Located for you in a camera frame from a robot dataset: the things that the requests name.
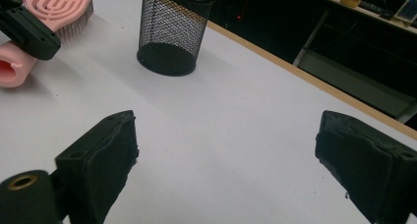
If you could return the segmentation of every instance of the black mesh pencil cup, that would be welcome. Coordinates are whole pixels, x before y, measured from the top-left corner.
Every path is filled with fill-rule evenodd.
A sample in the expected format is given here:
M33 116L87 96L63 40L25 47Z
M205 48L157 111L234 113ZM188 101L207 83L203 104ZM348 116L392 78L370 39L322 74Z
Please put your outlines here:
M166 76L185 76L196 61L213 0L143 0L138 60Z

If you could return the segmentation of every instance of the pink bristle brush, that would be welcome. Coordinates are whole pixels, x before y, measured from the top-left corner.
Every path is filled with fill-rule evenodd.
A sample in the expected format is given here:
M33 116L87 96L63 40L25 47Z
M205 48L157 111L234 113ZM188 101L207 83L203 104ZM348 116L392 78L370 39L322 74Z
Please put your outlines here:
M25 0L26 8L61 39L78 35L93 13L92 0ZM36 59L13 41L0 45L0 86L15 87L28 76Z

